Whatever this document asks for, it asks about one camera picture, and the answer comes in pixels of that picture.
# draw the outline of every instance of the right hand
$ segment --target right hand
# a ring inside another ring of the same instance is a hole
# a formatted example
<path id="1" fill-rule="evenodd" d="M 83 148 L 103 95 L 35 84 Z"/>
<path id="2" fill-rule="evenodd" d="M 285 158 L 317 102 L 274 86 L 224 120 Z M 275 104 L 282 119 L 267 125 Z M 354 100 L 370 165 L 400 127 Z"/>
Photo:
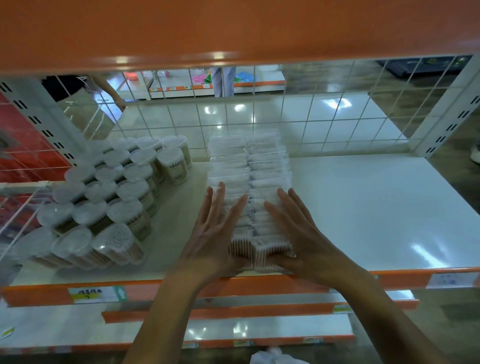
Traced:
<path id="1" fill-rule="evenodd" d="M 338 290 L 358 275 L 370 275 L 335 247 L 315 225 L 310 212 L 293 188 L 277 191 L 284 210 L 265 202 L 278 228 L 290 240 L 295 258 L 272 255 L 269 262 L 293 274 Z"/>

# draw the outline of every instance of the forearm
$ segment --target forearm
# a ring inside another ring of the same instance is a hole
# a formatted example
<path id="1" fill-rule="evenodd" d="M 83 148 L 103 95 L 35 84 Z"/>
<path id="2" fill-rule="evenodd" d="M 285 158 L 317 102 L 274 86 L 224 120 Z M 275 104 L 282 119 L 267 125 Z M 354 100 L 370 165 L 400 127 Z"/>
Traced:
<path id="1" fill-rule="evenodd" d="M 339 289 L 365 328 L 385 364 L 443 364 L 445 355 L 388 297 L 375 278 L 362 271 Z"/>
<path id="2" fill-rule="evenodd" d="M 187 277 L 175 273 L 166 277 L 123 363 L 177 363 L 199 289 Z"/>

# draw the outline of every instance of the product label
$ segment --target product label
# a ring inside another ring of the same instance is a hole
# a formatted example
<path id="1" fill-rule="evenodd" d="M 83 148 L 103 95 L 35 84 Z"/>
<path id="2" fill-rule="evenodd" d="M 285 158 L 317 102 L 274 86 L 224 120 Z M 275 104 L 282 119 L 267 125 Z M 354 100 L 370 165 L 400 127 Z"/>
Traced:
<path id="1" fill-rule="evenodd" d="M 73 303 L 104 303 L 128 301 L 124 286 L 68 288 Z"/>

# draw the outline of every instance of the shelf in background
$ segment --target shelf in background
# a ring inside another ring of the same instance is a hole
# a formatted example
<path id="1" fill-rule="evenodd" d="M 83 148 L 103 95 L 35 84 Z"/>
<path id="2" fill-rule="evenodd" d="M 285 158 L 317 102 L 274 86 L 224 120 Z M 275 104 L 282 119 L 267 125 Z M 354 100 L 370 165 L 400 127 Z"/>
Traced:
<path id="1" fill-rule="evenodd" d="M 292 158 L 293 187 L 322 232 L 378 275 L 386 290 L 480 285 L 480 216 L 424 158 L 365 155 Z M 10 306 L 72 304 L 68 288 L 121 286 L 127 301 L 152 300 L 190 235 L 208 163 L 187 182 L 166 186 L 141 266 L 51 270 L 24 265 L 3 289 Z M 200 297 L 322 293 L 329 288 L 280 273 L 223 278 Z"/>

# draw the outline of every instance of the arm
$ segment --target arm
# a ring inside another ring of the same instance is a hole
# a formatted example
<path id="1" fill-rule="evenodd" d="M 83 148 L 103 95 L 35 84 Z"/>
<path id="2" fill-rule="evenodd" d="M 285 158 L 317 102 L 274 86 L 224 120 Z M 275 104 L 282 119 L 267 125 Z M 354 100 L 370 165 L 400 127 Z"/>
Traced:
<path id="1" fill-rule="evenodd" d="M 123 364 L 174 364 L 180 350 L 188 317 L 198 292 L 208 283 L 245 265 L 242 258 L 228 255 L 233 229 L 247 201 L 244 195 L 220 222 L 225 185 L 215 194 L 207 189 L 192 236 L 179 261 L 162 281 L 152 307 Z"/>
<path id="2" fill-rule="evenodd" d="M 351 306 L 385 364 L 448 364 L 445 355 L 388 297 L 376 279 L 338 250 L 315 225 L 293 189 L 278 190 L 283 210 L 265 202 L 291 241 L 295 258 L 270 257 L 274 264 L 339 291 Z"/>
<path id="3" fill-rule="evenodd" d="M 125 100 L 120 97 L 118 92 L 115 91 L 115 89 L 108 83 L 105 77 L 103 77 L 99 73 L 90 73 L 88 77 L 90 77 L 98 87 L 100 87 L 103 91 L 105 91 L 112 97 L 113 102 L 115 102 L 115 105 L 117 105 L 117 107 L 121 111 L 125 110 L 125 108 L 127 107 Z"/>

